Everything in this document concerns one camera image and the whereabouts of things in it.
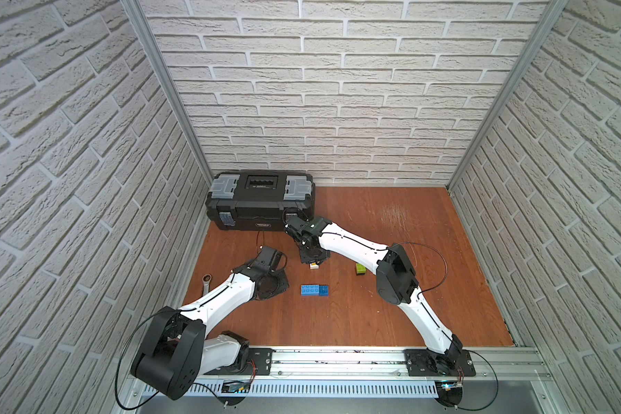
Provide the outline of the light blue long lego brick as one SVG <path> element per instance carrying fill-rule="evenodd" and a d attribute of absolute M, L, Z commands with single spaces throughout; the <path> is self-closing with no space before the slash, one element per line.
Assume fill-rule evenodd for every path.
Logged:
<path fill-rule="evenodd" d="M 302 285 L 300 293 L 303 297 L 314 297 L 320 295 L 319 285 Z"/>

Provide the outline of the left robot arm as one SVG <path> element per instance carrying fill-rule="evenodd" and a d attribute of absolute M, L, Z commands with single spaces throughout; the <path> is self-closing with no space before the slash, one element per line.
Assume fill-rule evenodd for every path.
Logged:
<path fill-rule="evenodd" d="M 263 301 L 289 287 L 284 253 L 264 246 L 257 257 L 236 267 L 220 286 L 179 309 L 161 308 L 148 329 L 129 373 L 171 400 L 182 397 L 200 375 L 216 370 L 257 373 L 249 341 L 230 331 L 208 334 L 231 312 L 251 301 Z"/>

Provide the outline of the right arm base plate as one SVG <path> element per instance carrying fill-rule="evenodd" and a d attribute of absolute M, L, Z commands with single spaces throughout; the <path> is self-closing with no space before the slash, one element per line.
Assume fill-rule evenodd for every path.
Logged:
<path fill-rule="evenodd" d="M 411 377 L 476 376 L 472 355 L 465 349 L 449 356 L 434 353 L 426 348 L 405 349 L 403 354 L 408 375 Z"/>

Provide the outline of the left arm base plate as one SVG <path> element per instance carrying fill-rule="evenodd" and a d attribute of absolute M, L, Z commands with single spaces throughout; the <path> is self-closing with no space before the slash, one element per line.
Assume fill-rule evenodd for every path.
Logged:
<path fill-rule="evenodd" d="M 210 370 L 206 375 L 222 376 L 269 376 L 274 350 L 272 348 L 248 348 L 241 350 L 236 362 L 227 367 Z"/>

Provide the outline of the green lego brick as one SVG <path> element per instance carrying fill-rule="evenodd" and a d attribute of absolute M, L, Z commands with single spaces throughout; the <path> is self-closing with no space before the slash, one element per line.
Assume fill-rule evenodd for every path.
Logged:
<path fill-rule="evenodd" d="M 364 275 L 367 272 L 367 269 L 362 264 L 355 264 L 355 274 L 356 275 Z"/>

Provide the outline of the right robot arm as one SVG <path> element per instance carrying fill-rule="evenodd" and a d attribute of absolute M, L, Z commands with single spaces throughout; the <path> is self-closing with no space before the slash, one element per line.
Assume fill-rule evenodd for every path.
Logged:
<path fill-rule="evenodd" d="M 458 369 L 462 343 L 424 297 L 416 270 L 402 244 L 386 246 L 369 241 L 323 217 L 304 220 L 295 214 L 285 214 L 283 221 L 286 234 L 299 247 L 303 263 L 321 264 L 331 253 L 337 253 L 364 266 L 375 275 L 379 296 L 398 306 L 422 336 L 435 372 L 449 375 Z"/>

